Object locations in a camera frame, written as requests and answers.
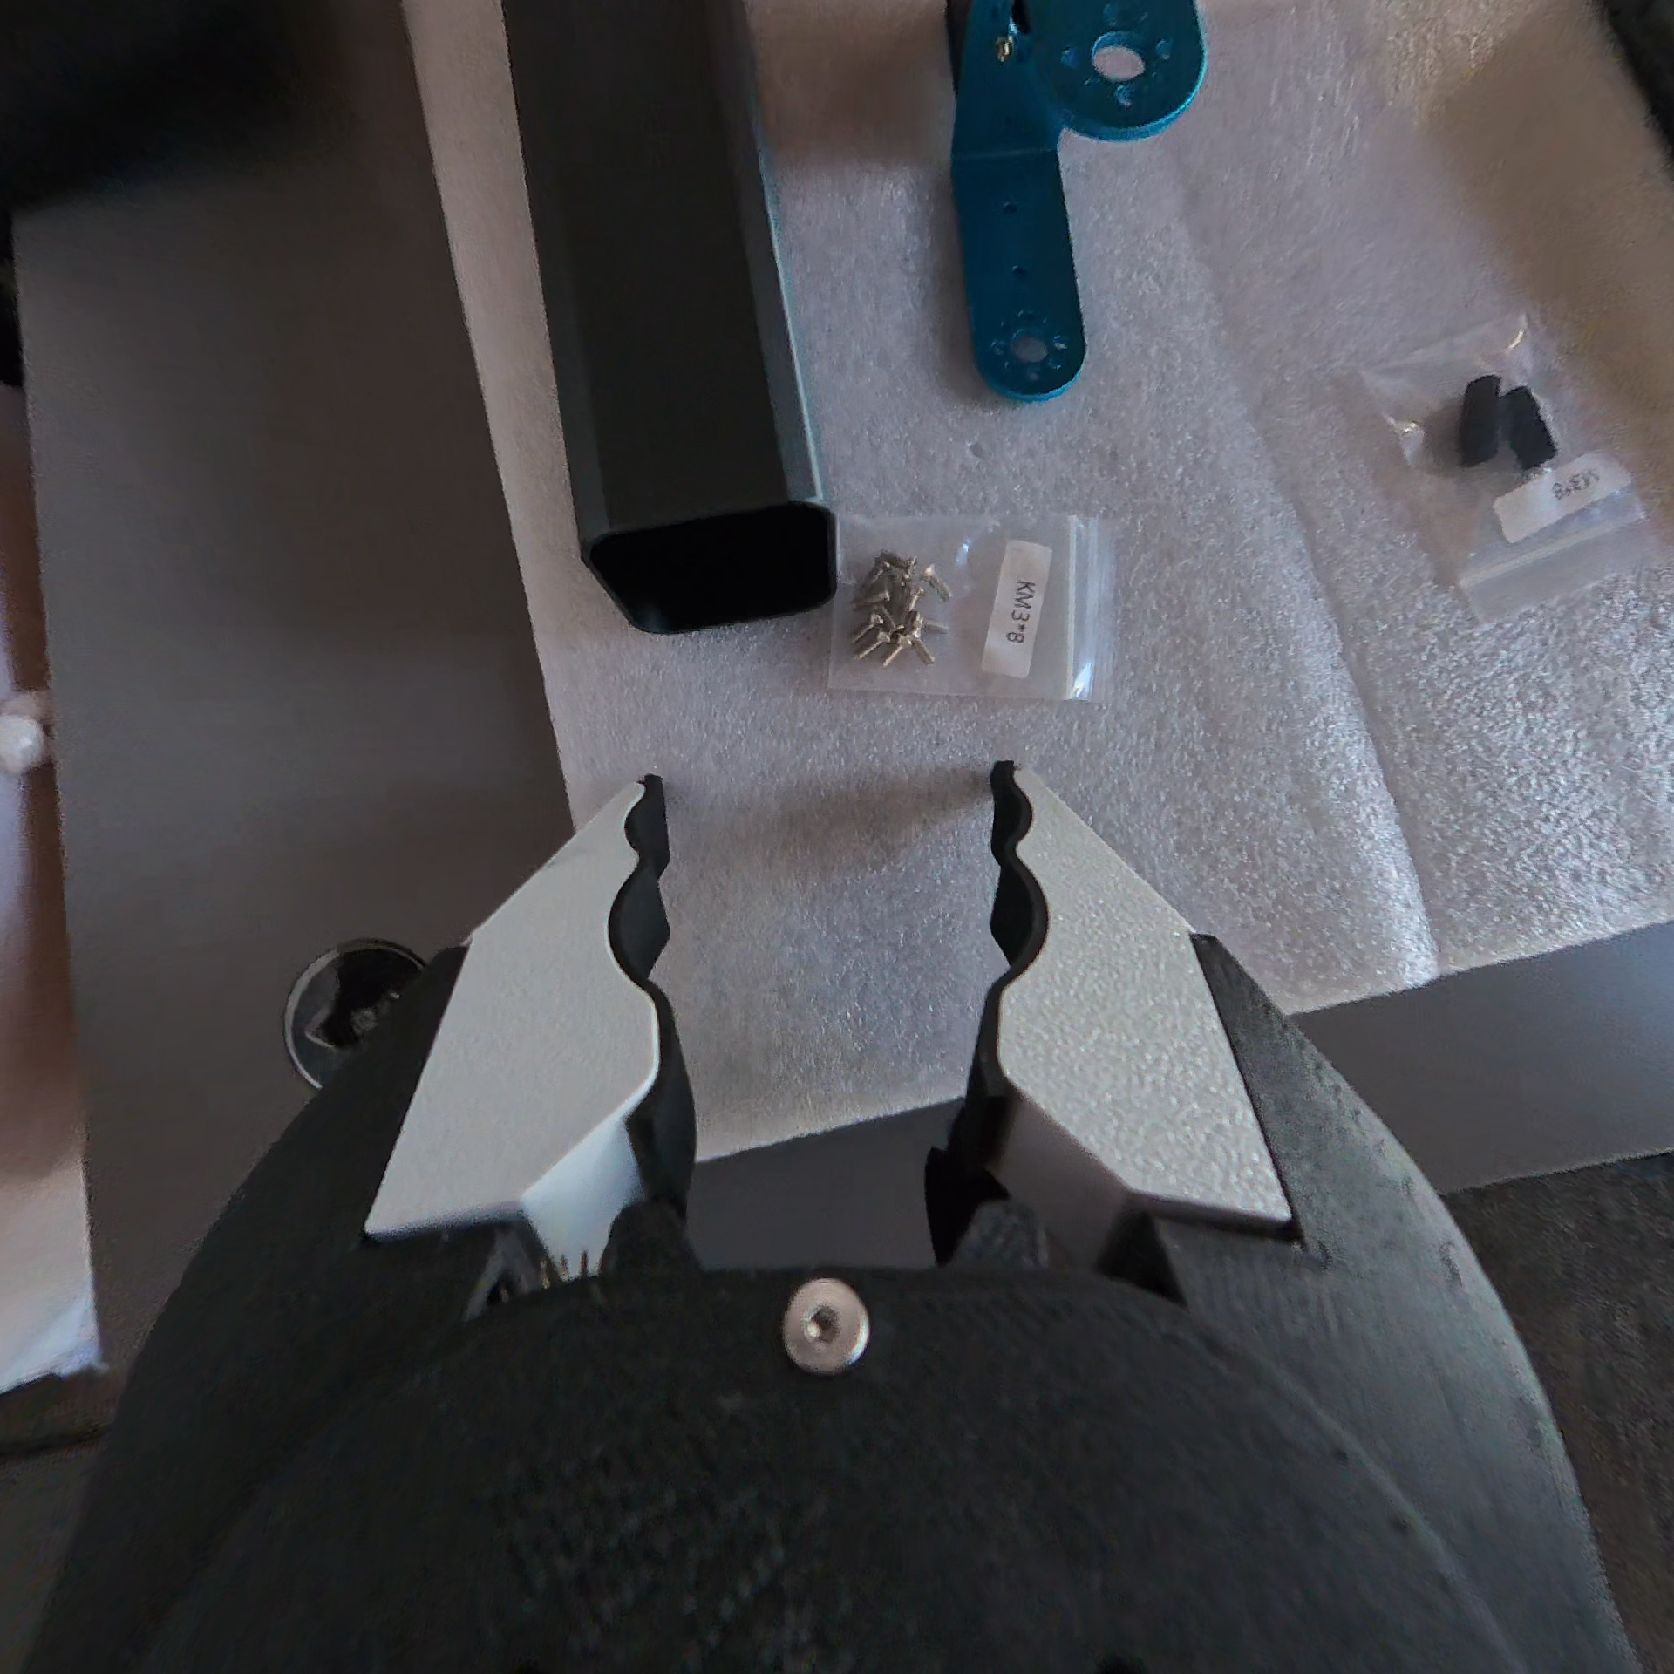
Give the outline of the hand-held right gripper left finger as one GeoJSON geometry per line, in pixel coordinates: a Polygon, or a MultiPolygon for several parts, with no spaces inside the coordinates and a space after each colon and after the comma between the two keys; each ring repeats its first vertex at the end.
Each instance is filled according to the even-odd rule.
{"type": "Polygon", "coordinates": [[[684,1221],[694,1097],[656,962],[666,789],[629,780],[465,943],[365,1237],[521,1221],[602,1252],[622,1208],[684,1221]]]}

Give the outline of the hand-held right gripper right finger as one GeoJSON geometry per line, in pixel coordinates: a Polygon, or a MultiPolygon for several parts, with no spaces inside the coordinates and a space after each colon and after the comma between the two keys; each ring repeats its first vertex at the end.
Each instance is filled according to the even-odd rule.
{"type": "Polygon", "coordinates": [[[991,769],[991,857],[1005,970],[960,1114],[926,1160],[937,1262],[996,1204],[1018,1204],[1072,1265],[1108,1265],[1145,1215],[1291,1237],[1182,912],[1013,760],[991,769]]]}

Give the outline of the clear bag of silver screws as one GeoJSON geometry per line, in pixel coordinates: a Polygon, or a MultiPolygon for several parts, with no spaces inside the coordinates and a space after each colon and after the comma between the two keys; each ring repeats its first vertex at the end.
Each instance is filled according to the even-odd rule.
{"type": "Polygon", "coordinates": [[[1118,641],[1114,535],[1081,514],[841,516],[828,684],[1098,703],[1118,641]]]}

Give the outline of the clear bag of black parts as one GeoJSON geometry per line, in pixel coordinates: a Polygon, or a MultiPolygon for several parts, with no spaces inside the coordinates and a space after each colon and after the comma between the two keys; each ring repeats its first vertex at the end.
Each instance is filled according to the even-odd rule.
{"type": "Polygon", "coordinates": [[[1671,566],[1630,444],[1528,312],[1358,370],[1403,460],[1438,578],[1477,623],[1671,566]]]}

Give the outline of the dark square case sleeve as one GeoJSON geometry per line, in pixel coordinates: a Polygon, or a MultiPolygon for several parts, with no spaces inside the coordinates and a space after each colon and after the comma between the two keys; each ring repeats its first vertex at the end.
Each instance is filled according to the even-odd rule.
{"type": "Polygon", "coordinates": [[[743,2],[504,2],[579,559],[689,637],[835,597],[743,2]]]}

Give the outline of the blue bracket servo assembly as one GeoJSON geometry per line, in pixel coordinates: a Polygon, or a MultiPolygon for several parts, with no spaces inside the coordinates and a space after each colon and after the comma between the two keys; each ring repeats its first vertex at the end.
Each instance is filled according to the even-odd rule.
{"type": "Polygon", "coordinates": [[[975,370],[1044,401],[1089,354],[1058,167],[1069,131],[1141,142],[1202,90],[1196,2],[947,2],[951,206],[975,370]]]}

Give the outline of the round desk control button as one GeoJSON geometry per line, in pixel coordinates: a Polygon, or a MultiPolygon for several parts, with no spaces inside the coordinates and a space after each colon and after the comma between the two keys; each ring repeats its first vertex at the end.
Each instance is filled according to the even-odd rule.
{"type": "Polygon", "coordinates": [[[315,954],[283,1003],[294,1070],[320,1091],[426,972],[426,958],[389,940],[345,940],[315,954]]]}

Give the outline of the grey desk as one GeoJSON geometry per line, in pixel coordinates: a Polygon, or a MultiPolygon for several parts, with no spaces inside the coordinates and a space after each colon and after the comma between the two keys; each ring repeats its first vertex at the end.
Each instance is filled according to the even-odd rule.
{"type": "Polygon", "coordinates": [[[259,150],[17,231],[113,1364],[304,1101],[304,964],[449,945],[571,807],[405,8],[304,48],[259,150]]]}

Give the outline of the white foam sheet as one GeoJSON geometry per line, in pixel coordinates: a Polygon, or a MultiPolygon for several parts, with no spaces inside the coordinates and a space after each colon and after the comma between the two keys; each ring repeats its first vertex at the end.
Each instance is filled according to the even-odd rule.
{"type": "Polygon", "coordinates": [[[1069,138],[1089,363],[970,344],[943,2],[750,2],[838,514],[1084,514],[1105,698],[828,689],[838,610],[649,637],[579,559],[502,2],[405,2],[577,817],[661,773],[710,1158],[960,1094],[989,769],[1027,763],[1284,1013],[1671,919],[1671,167],[1594,2],[1205,2],[1202,95],[1069,138]],[[1360,377],[1528,316],[1650,558],[1496,623],[1360,377]]]}

